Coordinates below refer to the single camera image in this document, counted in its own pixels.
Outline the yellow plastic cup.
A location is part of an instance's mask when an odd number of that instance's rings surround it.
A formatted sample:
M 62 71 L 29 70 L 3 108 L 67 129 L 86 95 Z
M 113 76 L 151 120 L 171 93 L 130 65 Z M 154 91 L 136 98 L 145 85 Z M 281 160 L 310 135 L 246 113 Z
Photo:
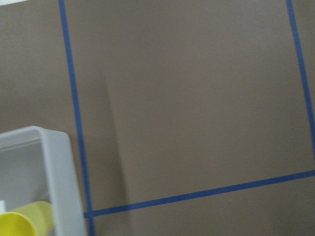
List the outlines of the yellow plastic cup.
M 54 227 L 53 208 L 46 201 L 37 201 L 0 215 L 2 236 L 47 236 Z

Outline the clear plastic storage box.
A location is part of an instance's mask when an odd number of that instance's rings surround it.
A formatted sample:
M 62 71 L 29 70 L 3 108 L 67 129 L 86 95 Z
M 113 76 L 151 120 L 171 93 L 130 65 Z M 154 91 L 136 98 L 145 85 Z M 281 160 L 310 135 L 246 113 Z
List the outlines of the clear plastic storage box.
M 37 126 L 1 133 L 0 200 L 6 212 L 49 202 L 55 224 L 49 236 L 86 235 L 68 135 Z

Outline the white label in box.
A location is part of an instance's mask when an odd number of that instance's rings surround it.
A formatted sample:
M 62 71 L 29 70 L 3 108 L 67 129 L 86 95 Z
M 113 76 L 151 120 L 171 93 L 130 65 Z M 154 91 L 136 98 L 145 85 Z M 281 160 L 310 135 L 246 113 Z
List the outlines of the white label in box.
M 6 202 L 4 200 L 0 200 L 0 214 L 4 214 L 6 212 Z

